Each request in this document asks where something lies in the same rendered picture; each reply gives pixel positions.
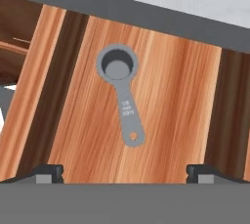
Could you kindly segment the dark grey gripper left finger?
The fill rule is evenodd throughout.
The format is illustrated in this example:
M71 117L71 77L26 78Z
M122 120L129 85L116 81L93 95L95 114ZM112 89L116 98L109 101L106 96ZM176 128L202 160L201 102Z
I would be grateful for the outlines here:
M28 183L28 184L62 184L63 165L62 164L41 164L33 168L23 176L16 176L1 181L7 183Z

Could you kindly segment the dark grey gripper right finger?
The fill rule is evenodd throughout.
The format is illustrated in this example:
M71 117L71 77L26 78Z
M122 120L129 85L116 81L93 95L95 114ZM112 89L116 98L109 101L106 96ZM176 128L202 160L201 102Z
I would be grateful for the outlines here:
M227 176L209 164L189 164L186 172L188 184L250 184L250 181Z

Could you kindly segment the open wooden drawer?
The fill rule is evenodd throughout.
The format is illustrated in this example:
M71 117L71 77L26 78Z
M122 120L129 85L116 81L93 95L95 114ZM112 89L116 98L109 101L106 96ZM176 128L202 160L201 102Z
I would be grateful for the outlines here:
M96 70L110 43L139 58L137 148ZM182 183L191 163L250 179L250 55L44 6L0 129L0 181L42 163L68 183Z

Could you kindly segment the grey measuring cup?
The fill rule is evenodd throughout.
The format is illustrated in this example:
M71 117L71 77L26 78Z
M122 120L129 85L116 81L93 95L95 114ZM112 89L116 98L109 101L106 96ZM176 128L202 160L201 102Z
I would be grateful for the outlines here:
M96 67L99 76L115 89L125 145L142 145L146 139L145 131L131 93L131 81L138 70L135 52L124 44L109 44L98 54Z

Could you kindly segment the brown wooden cupboard front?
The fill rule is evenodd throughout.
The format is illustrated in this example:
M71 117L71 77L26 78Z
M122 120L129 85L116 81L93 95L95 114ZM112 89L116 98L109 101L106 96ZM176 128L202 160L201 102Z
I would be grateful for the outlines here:
M0 85L18 82L42 5L0 0Z

